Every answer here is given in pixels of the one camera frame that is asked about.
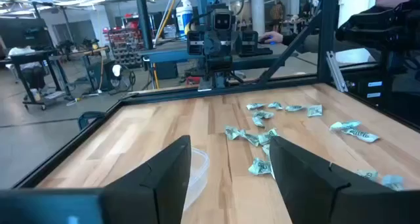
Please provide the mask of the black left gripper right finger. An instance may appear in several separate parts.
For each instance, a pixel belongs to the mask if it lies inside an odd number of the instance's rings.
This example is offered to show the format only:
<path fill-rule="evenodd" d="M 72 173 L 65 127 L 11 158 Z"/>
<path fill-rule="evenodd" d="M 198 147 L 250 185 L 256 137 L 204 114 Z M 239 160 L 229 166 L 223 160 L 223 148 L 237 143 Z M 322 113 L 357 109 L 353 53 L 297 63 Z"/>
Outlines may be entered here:
<path fill-rule="evenodd" d="M 277 186 L 293 224 L 403 224 L 401 194 L 290 141 L 270 140 Z"/>

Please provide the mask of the dark frame clamp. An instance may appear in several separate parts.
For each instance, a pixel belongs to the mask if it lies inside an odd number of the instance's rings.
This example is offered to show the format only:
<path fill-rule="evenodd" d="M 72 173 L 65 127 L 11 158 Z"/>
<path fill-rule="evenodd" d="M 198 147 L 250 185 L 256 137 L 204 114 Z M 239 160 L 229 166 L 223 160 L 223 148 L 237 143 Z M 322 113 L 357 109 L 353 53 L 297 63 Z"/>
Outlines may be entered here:
<path fill-rule="evenodd" d="M 82 115 L 80 115 L 80 117 L 77 119 L 79 130 L 81 131 L 85 129 L 90 124 L 90 121 L 103 118 L 104 116 L 105 113 L 99 111 L 88 111 L 82 113 Z"/>

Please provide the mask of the black monitor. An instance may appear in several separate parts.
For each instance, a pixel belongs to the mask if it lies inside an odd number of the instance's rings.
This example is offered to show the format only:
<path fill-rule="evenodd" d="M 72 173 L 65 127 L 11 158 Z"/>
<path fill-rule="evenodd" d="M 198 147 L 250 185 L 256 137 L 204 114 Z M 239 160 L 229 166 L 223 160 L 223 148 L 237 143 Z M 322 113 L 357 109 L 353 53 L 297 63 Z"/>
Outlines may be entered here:
<path fill-rule="evenodd" d="M 45 49 L 53 46 L 42 18 L 0 18 L 0 44 L 6 48 Z"/>

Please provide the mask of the black computer case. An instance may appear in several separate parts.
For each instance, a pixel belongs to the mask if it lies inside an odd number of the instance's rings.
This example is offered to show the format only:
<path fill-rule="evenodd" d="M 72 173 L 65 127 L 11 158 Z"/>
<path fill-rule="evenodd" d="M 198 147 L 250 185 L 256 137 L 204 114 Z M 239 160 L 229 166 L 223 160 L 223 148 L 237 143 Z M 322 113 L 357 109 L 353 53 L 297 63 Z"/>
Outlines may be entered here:
<path fill-rule="evenodd" d="M 382 108 L 392 90 L 392 77 L 381 70 L 351 70 L 343 72 L 348 92 L 374 107 Z"/>

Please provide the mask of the dark steel column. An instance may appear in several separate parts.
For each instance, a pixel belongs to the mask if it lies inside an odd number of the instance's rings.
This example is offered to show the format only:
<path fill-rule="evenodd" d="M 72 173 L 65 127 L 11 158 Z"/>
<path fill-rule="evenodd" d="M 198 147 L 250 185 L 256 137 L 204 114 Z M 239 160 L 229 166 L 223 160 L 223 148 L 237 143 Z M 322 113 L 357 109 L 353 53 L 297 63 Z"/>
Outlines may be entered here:
<path fill-rule="evenodd" d="M 153 49 L 152 31 L 149 22 L 146 0 L 136 0 L 138 9 L 139 26 L 142 32 L 144 47 L 147 50 Z"/>

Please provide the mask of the silver aluminium bracket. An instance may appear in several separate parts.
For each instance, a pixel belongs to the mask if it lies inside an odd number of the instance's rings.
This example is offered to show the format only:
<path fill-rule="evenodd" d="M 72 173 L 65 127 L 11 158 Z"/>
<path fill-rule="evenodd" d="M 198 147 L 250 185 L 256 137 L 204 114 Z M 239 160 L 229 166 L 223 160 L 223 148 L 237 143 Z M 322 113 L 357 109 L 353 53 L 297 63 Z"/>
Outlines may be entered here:
<path fill-rule="evenodd" d="M 341 70 L 339 68 L 338 62 L 335 58 L 335 54 L 333 51 L 326 52 L 326 60 L 327 60 L 327 64 L 331 72 L 331 77 L 334 80 L 336 89 L 342 93 L 348 92 L 346 81 L 344 80 L 344 77 L 341 73 Z"/>

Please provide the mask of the white blue plastic jug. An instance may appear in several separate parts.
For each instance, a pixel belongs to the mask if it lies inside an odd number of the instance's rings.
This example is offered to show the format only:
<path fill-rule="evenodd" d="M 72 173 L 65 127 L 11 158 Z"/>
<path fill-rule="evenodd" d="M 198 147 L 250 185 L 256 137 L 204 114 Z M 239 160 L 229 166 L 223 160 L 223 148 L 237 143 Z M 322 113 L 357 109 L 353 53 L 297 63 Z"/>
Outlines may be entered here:
<path fill-rule="evenodd" d="M 178 29 L 180 35 L 185 34 L 185 28 L 193 17 L 193 7 L 189 0 L 179 0 L 182 5 L 176 8 Z"/>

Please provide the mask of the person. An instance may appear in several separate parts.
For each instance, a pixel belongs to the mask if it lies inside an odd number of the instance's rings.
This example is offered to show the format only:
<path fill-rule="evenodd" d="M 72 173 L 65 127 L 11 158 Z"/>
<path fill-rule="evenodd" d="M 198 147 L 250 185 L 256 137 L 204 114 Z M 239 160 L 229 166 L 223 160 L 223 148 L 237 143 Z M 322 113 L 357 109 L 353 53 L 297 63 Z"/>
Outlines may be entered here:
<path fill-rule="evenodd" d="M 279 32 L 281 29 L 282 20 L 284 17 L 284 8 L 282 2 L 275 4 L 270 11 L 272 17 L 272 28 L 274 32 Z"/>
<path fill-rule="evenodd" d="M 336 30 L 309 34 L 300 49 L 317 53 L 320 41 L 329 41 L 333 51 L 389 48 L 420 56 L 420 0 L 375 0 L 374 6 L 352 15 Z"/>

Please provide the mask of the yellow pole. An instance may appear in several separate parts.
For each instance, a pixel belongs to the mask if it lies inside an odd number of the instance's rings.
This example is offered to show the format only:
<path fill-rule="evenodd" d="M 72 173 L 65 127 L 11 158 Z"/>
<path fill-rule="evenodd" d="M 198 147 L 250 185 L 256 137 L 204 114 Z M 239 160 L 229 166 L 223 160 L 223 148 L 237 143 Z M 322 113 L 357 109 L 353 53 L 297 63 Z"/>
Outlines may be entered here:
<path fill-rule="evenodd" d="M 155 37 L 155 41 L 154 41 L 154 47 L 157 47 L 158 45 L 158 40 L 161 37 L 162 33 L 163 33 L 163 29 L 171 15 L 172 9 L 174 7 L 176 0 L 169 0 L 168 4 L 165 8 L 165 12 L 163 13 L 163 20 L 161 21 L 158 31 L 157 31 L 157 35 Z M 151 70 L 152 70 L 152 89 L 159 89 L 159 83 L 158 83 L 158 77 L 156 74 L 156 64 L 155 63 L 151 63 Z"/>

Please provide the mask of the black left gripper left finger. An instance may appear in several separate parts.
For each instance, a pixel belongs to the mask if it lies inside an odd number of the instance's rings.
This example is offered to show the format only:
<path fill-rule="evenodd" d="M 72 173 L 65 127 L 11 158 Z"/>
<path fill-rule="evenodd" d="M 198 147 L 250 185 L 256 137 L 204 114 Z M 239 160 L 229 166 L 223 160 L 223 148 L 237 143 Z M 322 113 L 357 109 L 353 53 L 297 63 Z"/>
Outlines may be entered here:
<path fill-rule="evenodd" d="M 104 187 L 104 224 L 180 224 L 190 180 L 192 147 L 183 135 Z"/>

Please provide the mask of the dark teal desk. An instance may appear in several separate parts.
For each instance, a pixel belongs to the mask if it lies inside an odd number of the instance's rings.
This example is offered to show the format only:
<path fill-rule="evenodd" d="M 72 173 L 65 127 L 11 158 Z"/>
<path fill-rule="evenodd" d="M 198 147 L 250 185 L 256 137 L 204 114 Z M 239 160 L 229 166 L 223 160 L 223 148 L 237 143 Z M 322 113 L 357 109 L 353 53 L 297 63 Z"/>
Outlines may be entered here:
<path fill-rule="evenodd" d="M 260 48 L 268 47 L 273 53 L 271 55 L 240 57 L 233 56 L 233 69 L 235 70 L 250 70 L 258 68 L 269 68 L 273 65 L 274 61 L 287 49 L 287 46 L 277 44 L 263 44 L 259 45 Z M 186 43 L 175 42 L 165 44 L 157 47 L 156 49 L 141 51 L 140 55 L 147 58 L 151 63 L 160 62 L 180 62 L 190 59 L 201 59 L 203 55 L 189 55 L 186 49 Z"/>

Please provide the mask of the black workbench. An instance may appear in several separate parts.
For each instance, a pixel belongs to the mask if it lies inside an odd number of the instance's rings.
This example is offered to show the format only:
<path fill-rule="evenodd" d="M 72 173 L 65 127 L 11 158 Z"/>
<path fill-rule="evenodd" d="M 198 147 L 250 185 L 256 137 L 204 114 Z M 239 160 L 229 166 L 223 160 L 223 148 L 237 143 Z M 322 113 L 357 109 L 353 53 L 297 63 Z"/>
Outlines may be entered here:
<path fill-rule="evenodd" d="M 114 88 L 111 84 L 110 73 L 114 61 L 110 58 L 109 46 L 92 51 L 79 51 L 70 54 L 71 60 L 81 60 L 85 75 L 77 78 L 74 85 L 87 84 L 91 91 L 110 91 Z"/>

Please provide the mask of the red parts bin rack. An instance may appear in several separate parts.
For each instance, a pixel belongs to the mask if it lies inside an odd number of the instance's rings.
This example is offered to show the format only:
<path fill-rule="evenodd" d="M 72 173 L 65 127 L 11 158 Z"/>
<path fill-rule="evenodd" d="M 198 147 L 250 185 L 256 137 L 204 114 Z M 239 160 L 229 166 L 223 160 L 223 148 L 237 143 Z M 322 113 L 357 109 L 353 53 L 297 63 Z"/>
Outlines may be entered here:
<path fill-rule="evenodd" d="M 116 64 L 127 68 L 142 66 L 140 52 L 144 44 L 137 22 L 128 22 L 122 27 L 104 28 L 102 33 L 110 45 Z"/>

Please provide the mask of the white round column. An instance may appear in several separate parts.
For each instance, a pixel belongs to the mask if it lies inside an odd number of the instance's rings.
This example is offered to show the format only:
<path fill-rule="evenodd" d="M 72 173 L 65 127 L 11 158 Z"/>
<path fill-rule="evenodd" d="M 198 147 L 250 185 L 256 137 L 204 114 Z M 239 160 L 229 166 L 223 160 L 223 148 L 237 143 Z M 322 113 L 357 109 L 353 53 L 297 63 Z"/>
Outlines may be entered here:
<path fill-rule="evenodd" d="M 265 32 L 264 0 L 251 0 L 253 30 L 259 35 Z"/>

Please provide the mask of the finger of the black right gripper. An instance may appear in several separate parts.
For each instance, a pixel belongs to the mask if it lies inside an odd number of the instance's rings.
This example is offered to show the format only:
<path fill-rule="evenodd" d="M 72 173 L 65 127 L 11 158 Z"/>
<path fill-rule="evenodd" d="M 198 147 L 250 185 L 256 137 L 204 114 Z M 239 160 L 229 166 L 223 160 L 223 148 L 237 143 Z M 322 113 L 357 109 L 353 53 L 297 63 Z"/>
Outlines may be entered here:
<path fill-rule="evenodd" d="M 241 55 L 251 56 L 257 51 L 259 35 L 255 31 L 245 31 L 241 33 Z"/>
<path fill-rule="evenodd" d="M 187 51 L 189 55 L 203 55 L 204 32 L 189 31 L 187 35 Z"/>

